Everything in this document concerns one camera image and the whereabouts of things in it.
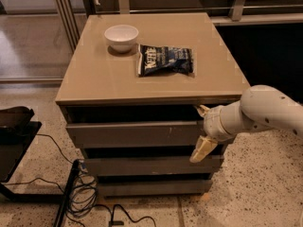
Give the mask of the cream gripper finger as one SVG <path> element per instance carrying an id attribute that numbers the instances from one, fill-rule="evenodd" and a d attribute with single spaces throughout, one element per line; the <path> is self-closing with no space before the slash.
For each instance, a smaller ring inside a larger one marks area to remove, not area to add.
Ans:
<path id="1" fill-rule="evenodd" d="M 193 150 L 189 160 L 192 163 L 201 162 L 215 147 L 218 142 L 208 136 L 200 136 L 197 140 L 195 149 Z"/>
<path id="2" fill-rule="evenodd" d="M 200 117 L 205 117 L 209 111 L 209 108 L 206 107 L 205 105 L 196 106 L 195 109 L 198 112 Z"/>

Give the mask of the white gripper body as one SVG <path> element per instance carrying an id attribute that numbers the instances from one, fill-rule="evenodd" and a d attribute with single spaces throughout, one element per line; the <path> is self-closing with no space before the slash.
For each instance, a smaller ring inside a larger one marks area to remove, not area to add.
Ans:
<path id="1" fill-rule="evenodd" d="M 226 109 L 227 106 L 219 105 L 208 109 L 204 116 L 205 133 L 209 138 L 217 142 L 223 142 L 235 137 L 223 126 L 223 120 L 227 116 Z"/>

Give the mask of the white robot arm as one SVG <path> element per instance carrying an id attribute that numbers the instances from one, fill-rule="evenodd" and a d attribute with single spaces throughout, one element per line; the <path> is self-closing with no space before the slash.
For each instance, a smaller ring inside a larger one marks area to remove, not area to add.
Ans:
<path id="1" fill-rule="evenodd" d="M 221 142 L 243 132 L 279 129 L 303 137 L 303 106 L 278 89 L 255 85 L 245 90 L 239 101 L 226 106 L 197 108 L 204 120 L 205 136 L 200 136 L 189 160 L 201 162 Z"/>

